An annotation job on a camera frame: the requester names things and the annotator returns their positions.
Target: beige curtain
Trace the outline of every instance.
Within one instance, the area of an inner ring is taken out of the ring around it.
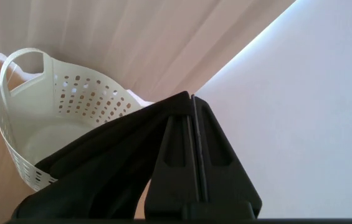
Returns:
[[[0,52],[37,47],[157,101],[194,93],[293,1],[0,0]]]

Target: basket handle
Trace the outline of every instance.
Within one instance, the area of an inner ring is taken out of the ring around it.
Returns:
[[[17,50],[14,53],[12,53],[8,58],[4,61],[2,64],[1,70],[0,70],[0,94],[2,96],[2,100],[4,102],[4,107],[8,111],[8,106],[7,106],[7,97],[11,96],[11,92],[8,90],[8,84],[7,84],[7,69],[8,66],[12,63],[13,60],[18,58],[21,55],[30,53],[30,52],[39,52],[43,54],[43,62],[44,62],[44,71],[43,74],[52,74],[52,59],[50,55],[47,53],[35,49],[35,48],[24,48],[21,50]]]

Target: black garment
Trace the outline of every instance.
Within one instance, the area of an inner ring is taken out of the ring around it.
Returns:
[[[83,135],[36,164],[58,181],[26,198],[13,218],[133,218],[168,118],[191,113],[185,91]]]

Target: laundry basket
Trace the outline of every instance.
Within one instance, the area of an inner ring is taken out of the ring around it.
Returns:
[[[8,66],[29,52],[43,54],[43,73],[9,91]],[[19,175],[35,191],[56,181],[36,163],[93,128],[140,108],[111,78],[38,49],[14,52],[0,71],[0,132]]]

